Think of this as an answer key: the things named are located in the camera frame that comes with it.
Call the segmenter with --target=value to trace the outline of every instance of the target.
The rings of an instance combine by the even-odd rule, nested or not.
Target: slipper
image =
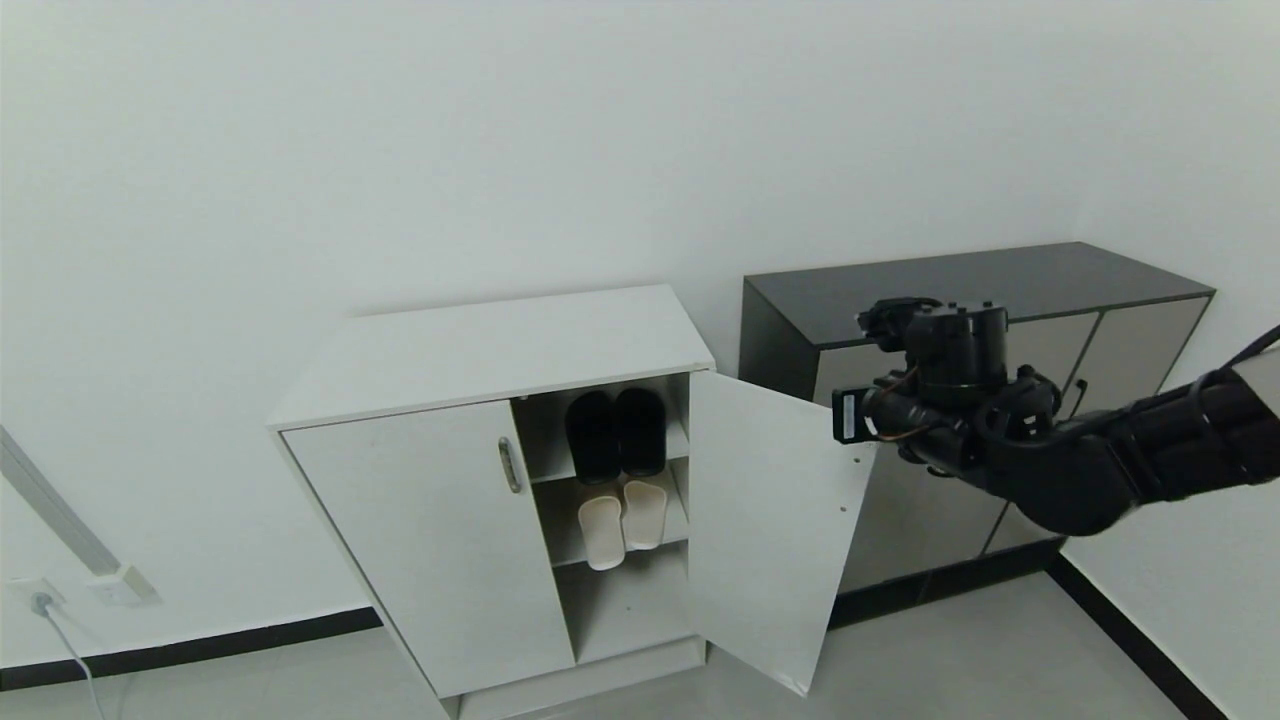
[[[658,393],[627,388],[613,401],[622,471],[645,478],[667,466],[667,409]]]
[[[593,391],[571,402],[564,414],[564,434],[573,457],[573,473],[582,484],[594,486],[618,478],[622,468],[608,395]]]
[[[577,509],[586,564],[593,570],[609,570],[622,565],[627,548],[622,541],[621,518],[622,502],[613,495],[593,497]]]
[[[667,524],[667,491],[644,480],[631,480],[622,488],[627,511],[622,515],[622,536],[627,550],[653,550],[662,544]]]

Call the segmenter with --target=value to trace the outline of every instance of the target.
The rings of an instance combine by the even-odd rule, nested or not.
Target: cabinet door handle
[[[498,438],[498,456],[502,457],[502,471],[507,473],[507,487],[520,495],[520,480],[516,479],[516,466],[511,461],[511,441]]]
[[[1078,378],[1074,384],[1080,391],[1080,395],[1075,396],[1075,405],[1071,407],[1071,414],[1068,415],[1068,419],[1074,418],[1080,411],[1080,402],[1084,402],[1084,393],[1089,391],[1089,380],[1084,378]]]

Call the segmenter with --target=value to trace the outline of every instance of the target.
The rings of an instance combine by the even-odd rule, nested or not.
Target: black baseboard
[[[1059,555],[1048,566],[1048,575],[1071,600],[1097,623],[1102,632],[1165,693],[1183,715],[1194,720],[1226,719],[1196,683],[1169,659],[1151,638],[1125,616],[1066,557]]]
[[[836,597],[827,628],[831,630],[844,628],[916,605],[1047,570],[1050,577],[1184,715],[1196,720],[1225,719],[1226,715],[1124,612],[1120,612],[1102,592],[1093,587],[1093,583],[1061,556],[1059,551],[1062,542],[1062,539],[1041,541],[968,562],[841,593]],[[84,662],[95,676],[105,678],[270,650],[380,626],[381,620],[374,609],[362,607],[285,625],[242,630],[160,647],[96,655],[86,657]],[[83,679],[83,673],[72,660],[0,667],[0,691],[17,691],[81,679]]]
[[[109,675],[124,675],[141,670],[155,670],[157,667],[169,667],[170,665],[184,665],[187,662],[227,657],[229,655],[270,650],[273,647],[320,638],[332,638],[357,630],[380,628],[381,625],[383,623],[372,607],[362,607],[323,618],[288,623],[285,625],[241,630],[239,633],[200,638],[160,647],[95,655],[86,657],[84,664],[93,671],[95,678],[105,678]],[[73,660],[0,667],[0,691],[17,691],[83,679],[84,673],[81,671]]]
[[[1043,539],[937,570],[904,575],[877,585],[840,593],[831,609],[827,629],[835,630],[1038,573],[1059,557],[1064,542],[1062,538]]]

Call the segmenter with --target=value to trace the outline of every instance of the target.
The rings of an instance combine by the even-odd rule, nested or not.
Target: black cabinet
[[[1068,391],[1065,411],[1083,411],[1158,389],[1213,288],[1082,242],[750,275],[739,375],[828,405],[833,388],[902,366],[863,337],[856,318],[909,295],[1004,304],[1010,366],[1034,365]],[[1004,501],[881,452],[840,589],[1047,537]]]

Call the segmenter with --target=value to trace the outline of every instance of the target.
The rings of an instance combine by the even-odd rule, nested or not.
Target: black robotic arm
[[[1052,382],[1029,365],[1009,378],[1002,306],[901,297],[858,320],[908,366],[832,393],[836,439],[892,442],[1047,530],[1091,536],[1142,505],[1280,477],[1280,419],[1242,378],[1249,365],[1280,368],[1280,351],[1263,354],[1280,327],[1193,383],[1057,421]]]

